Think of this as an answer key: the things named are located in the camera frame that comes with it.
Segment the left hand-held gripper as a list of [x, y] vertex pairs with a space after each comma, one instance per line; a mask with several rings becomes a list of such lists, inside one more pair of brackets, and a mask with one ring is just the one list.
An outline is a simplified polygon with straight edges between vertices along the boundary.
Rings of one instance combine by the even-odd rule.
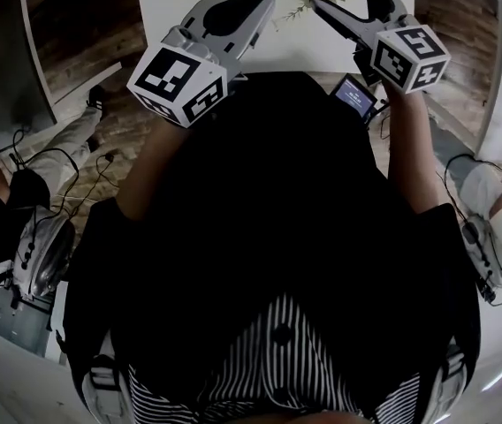
[[190, 127], [242, 78], [240, 58], [254, 47], [275, 6], [276, 0], [200, 0], [147, 48], [127, 88], [148, 110]]

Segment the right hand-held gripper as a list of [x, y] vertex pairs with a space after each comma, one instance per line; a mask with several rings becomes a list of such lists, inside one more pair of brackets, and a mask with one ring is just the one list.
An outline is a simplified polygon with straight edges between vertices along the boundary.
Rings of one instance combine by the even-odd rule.
[[406, 95], [422, 91], [441, 79], [451, 60], [436, 33], [408, 15], [401, 0], [367, 0], [367, 20], [330, 0], [309, 3], [343, 37], [359, 39], [354, 61], [368, 85], [385, 80]]

